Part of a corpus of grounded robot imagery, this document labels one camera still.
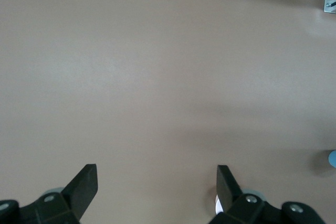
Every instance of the table surface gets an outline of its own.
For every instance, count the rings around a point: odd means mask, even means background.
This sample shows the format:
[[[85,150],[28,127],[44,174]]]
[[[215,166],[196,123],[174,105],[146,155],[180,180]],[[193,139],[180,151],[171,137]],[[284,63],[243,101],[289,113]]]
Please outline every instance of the table surface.
[[[336,15],[323,0],[0,6],[1,199],[23,206],[96,163],[83,224],[204,224],[226,164],[272,205],[336,223]]]

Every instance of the bolt head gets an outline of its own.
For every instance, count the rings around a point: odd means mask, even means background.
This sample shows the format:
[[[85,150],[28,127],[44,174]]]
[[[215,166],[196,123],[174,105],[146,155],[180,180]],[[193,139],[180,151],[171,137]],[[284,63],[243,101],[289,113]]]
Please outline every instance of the bolt head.
[[[252,195],[246,196],[246,200],[249,203],[257,203],[257,201],[258,201],[257,198],[252,196]]]
[[[9,207],[8,203],[4,203],[4,204],[0,205],[0,211],[5,210],[7,207]]]
[[[293,212],[299,212],[299,213],[302,213],[303,212],[303,209],[302,207],[300,207],[299,205],[296,205],[296,204],[292,204],[289,206],[290,210],[292,210]]]
[[[54,198],[55,198],[54,195],[49,195],[49,196],[44,198],[44,202],[52,201]]]

